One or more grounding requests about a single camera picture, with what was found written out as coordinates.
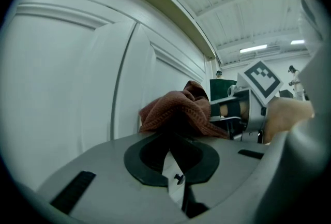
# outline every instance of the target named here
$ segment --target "black strap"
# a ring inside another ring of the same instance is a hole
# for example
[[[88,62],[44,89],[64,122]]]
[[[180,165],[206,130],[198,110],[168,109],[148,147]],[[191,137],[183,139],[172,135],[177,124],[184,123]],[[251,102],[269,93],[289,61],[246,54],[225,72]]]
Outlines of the black strap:
[[[239,101],[230,101],[227,103],[228,115],[227,117],[238,116],[240,117],[240,104]]]

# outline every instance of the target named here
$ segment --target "black slot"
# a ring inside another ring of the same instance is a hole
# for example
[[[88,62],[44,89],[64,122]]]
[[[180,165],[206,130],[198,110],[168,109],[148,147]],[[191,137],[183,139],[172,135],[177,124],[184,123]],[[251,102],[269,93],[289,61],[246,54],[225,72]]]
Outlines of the black slot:
[[[84,194],[96,175],[81,171],[51,202],[51,205],[65,214],[69,214]]]
[[[239,154],[242,154],[242,155],[245,155],[245,156],[248,156],[248,157],[252,157],[252,158],[255,158],[255,159],[262,159],[263,157],[263,153],[261,152],[253,152],[253,151],[249,151],[249,150],[240,150],[238,151]]]

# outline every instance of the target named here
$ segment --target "black and white square pattern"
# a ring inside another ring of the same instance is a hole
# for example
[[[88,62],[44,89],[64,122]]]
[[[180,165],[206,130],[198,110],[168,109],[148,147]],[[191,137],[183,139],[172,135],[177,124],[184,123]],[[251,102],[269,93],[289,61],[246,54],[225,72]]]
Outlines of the black and white square pattern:
[[[264,98],[267,98],[280,84],[280,80],[261,61],[257,62],[244,74],[259,89]]]

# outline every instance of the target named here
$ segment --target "person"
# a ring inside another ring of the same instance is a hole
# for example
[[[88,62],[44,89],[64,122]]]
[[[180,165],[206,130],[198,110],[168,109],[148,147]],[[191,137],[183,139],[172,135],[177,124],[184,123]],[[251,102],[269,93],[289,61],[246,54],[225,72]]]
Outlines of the person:
[[[298,19],[299,31],[311,55],[330,40],[330,18],[320,0],[301,0]],[[248,118],[249,102],[240,102],[242,118]],[[221,107],[221,114],[227,116],[227,106]],[[273,98],[268,104],[268,114],[264,126],[264,142],[269,143],[275,134],[290,130],[298,121],[314,117],[314,109],[309,101],[289,98]]]
[[[224,80],[224,77],[222,75],[222,71],[217,70],[217,72],[216,72],[216,80]]]
[[[294,98],[303,101],[304,88],[299,80],[299,71],[291,65],[288,72],[293,74],[293,81],[289,83],[289,86],[294,86]]]

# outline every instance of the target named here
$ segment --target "person wearing black cap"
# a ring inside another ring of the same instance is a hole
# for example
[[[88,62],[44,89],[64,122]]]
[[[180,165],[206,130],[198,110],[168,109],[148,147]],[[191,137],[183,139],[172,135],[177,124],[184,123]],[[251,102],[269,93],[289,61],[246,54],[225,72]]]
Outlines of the person wearing black cap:
[[[217,70],[217,72],[216,72],[216,80],[224,80],[224,77],[222,76],[222,71]]]
[[[299,80],[299,71],[295,69],[292,65],[289,67],[289,71],[293,74],[293,81],[289,83],[289,86],[294,85],[294,98],[298,101],[303,100],[304,88]]]

